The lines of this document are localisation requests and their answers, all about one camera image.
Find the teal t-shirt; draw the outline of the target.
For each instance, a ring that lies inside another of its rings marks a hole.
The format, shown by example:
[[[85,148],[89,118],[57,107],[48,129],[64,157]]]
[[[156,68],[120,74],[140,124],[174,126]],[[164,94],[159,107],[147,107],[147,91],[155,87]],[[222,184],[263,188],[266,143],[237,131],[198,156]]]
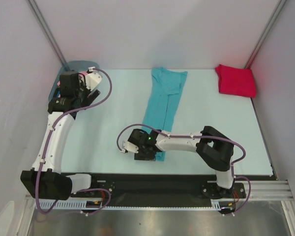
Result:
[[[164,67],[151,71],[152,90],[143,124],[171,131],[188,72],[174,72]]]

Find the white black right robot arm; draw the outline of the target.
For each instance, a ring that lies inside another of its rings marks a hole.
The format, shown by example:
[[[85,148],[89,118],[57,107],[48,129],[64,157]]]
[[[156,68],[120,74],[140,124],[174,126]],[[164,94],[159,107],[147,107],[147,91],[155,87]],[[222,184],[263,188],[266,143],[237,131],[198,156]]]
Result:
[[[217,192],[229,197],[235,191],[231,172],[234,144],[211,126],[203,131],[189,134],[174,134],[165,130],[133,129],[129,138],[122,142],[124,152],[134,153],[134,159],[154,161],[158,153],[186,151],[198,154],[203,161],[215,170]]]

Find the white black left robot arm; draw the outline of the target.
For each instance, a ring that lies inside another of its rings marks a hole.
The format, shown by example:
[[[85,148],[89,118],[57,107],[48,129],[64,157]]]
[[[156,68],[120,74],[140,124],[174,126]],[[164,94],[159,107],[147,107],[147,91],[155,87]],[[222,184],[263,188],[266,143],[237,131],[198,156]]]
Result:
[[[89,174],[61,173],[65,143],[77,109],[85,108],[100,95],[97,86],[102,76],[96,72],[67,71],[48,103],[48,123],[43,143],[29,171],[22,171],[21,182],[30,195],[48,200],[67,200],[74,192],[82,190],[87,196],[98,193],[99,185]]]

